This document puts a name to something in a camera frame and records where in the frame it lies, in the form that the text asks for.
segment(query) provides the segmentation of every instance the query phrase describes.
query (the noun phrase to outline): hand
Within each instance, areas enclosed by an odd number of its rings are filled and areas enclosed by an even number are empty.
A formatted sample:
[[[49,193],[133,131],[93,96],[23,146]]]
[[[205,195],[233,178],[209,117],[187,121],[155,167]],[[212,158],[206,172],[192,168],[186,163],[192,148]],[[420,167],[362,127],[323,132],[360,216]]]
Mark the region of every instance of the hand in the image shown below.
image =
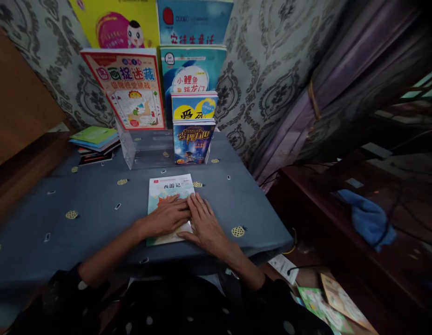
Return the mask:
[[[135,231],[139,234],[140,240],[170,234],[189,220],[191,213],[187,210],[187,200],[176,200],[178,197],[178,194],[175,195],[151,214],[134,223]]]
[[[224,260],[226,254],[234,248],[239,248],[225,236],[208,201],[202,200],[199,193],[191,194],[187,201],[195,233],[180,232],[177,234],[179,237],[197,244],[221,260]]]

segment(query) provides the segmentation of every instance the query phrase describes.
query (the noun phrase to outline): blue tablecloth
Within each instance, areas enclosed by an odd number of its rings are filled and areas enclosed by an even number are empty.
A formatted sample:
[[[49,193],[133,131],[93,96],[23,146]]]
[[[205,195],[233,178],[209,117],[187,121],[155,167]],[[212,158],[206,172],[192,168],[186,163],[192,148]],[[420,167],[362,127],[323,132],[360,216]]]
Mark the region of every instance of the blue tablecloth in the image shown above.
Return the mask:
[[[70,269],[111,242],[135,220],[147,215],[149,179],[191,174],[205,186],[195,188],[207,199],[224,232],[247,256],[268,252],[266,258],[289,250],[293,240],[223,133],[215,133],[210,159],[219,163],[129,170],[122,151],[104,166],[77,166],[73,154],[19,202],[0,230],[0,289],[37,285],[56,270]],[[120,179],[129,179],[118,185]],[[66,218],[70,210],[79,217]],[[244,226],[236,238],[232,228]],[[44,242],[46,234],[50,240]],[[189,242],[155,247],[141,243],[124,264],[202,258],[205,252]]]

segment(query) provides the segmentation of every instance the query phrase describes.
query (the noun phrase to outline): blue cloth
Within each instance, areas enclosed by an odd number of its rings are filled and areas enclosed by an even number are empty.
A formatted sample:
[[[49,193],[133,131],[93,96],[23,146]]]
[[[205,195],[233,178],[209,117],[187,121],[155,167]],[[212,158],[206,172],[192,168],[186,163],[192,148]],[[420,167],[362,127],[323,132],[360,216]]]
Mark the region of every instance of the blue cloth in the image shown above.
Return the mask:
[[[374,202],[355,194],[350,190],[343,189],[338,191],[345,202],[351,205],[352,225],[354,229],[372,246],[385,234],[387,225],[387,215],[384,210]],[[392,226],[388,227],[386,236],[379,245],[375,246],[376,251],[380,251],[382,245],[391,244],[396,238],[396,233]]]

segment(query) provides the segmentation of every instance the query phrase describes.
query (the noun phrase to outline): wooden cabinet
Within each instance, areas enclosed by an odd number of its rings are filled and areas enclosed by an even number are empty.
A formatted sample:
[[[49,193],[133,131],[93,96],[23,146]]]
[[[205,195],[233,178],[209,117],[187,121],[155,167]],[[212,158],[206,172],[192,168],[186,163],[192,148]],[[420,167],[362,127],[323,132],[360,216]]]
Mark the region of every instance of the wooden cabinet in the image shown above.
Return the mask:
[[[0,165],[66,119],[0,28]]]

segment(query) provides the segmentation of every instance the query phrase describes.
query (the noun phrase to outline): clear plastic display stand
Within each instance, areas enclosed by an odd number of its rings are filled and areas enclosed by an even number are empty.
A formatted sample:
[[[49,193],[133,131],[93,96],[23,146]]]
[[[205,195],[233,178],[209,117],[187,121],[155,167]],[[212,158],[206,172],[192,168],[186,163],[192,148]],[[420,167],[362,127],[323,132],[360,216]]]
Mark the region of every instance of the clear plastic display stand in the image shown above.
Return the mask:
[[[129,131],[118,118],[115,123],[129,169],[176,166],[172,129]]]

